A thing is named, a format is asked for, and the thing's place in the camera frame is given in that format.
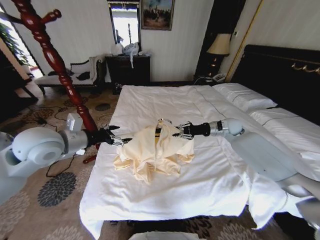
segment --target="picture frame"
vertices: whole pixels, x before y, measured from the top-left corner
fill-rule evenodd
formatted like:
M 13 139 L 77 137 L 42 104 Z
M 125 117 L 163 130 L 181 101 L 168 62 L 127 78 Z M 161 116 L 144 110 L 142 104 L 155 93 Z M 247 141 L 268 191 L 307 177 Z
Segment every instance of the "picture frame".
M 141 0 L 141 29 L 171 31 L 175 0 Z

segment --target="red wooden pole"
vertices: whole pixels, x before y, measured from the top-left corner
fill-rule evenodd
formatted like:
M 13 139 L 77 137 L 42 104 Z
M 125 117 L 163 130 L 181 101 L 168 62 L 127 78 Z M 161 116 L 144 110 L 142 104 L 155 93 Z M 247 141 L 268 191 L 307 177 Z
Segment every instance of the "red wooden pole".
M 66 72 L 65 62 L 51 44 L 49 35 L 46 32 L 46 23 L 61 18 L 61 12 L 57 9 L 49 12 L 45 17 L 41 18 L 31 4 L 31 0 L 12 0 L 20 12 L 22 24 L 27 27 L 33 34 L 36 41 L 40 43 L 45 59 L 57 72 L 60 83 L 65 87 L 66 92 L 76 106 L 77 113 L 83 119 L 83 124 L 89 132 L 97 130 L 97 126 L 91 117 L 88 108 L 83 104 L 80 94 L 76 91 L 72 84 L 71 77 Z

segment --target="lampshade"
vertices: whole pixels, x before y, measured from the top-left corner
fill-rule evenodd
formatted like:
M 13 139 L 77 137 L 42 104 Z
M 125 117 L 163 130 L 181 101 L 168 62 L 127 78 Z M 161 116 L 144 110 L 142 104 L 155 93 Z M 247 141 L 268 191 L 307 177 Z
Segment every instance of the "lampshade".
M 209 54 L 228 55 L 231 34 L 219 33 L 211 47 L 206 51 Z

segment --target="bed mattress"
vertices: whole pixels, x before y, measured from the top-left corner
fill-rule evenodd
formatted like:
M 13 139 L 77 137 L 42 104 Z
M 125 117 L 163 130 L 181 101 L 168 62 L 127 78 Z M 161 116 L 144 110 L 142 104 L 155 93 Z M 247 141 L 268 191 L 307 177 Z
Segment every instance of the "bed mattress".
M 159 118 L 175 126 L 239 119 L 246 130 L 262 135 L 291 156 L 297 171 L 308 173 L 296 153 L 209 86 L 124 86 L 110 124 L 120 127 L 116 135 L 126 135 L 156 125 Z M 147 185 L 134 178 L 131 168 L 115 170 L 116 147 L 101 144 L 79 206 L 82 223 L 98 239 L 105 220 L 239 216 L 246 204 L 257 228 L 275 212 L 300 216 L 295 206 L 299 199 L 254 172 L 223 137 L 196 136 L 194 153 L 192 162 L 181 166 L 180 177 L 155 173 Z

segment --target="table lamp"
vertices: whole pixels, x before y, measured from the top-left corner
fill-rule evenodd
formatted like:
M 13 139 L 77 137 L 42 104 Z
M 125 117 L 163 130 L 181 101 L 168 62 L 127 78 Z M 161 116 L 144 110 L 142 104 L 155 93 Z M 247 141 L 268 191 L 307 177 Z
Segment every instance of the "table lamp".
M 224 56 L 229 54 L 230 37 L 230 33 L 219 33 L 211 47 L 206 51 L 208 54 L 216 55 L 213 59 L 213 63 L 210 64 L 212 67 L 210 67 L 211 69 L 208 74 L 210 77 L 218 73 Z
M 219 33 L 211 47 L 206 51 L 209 54 L 228 55 L 230 45 L 230 33 Z

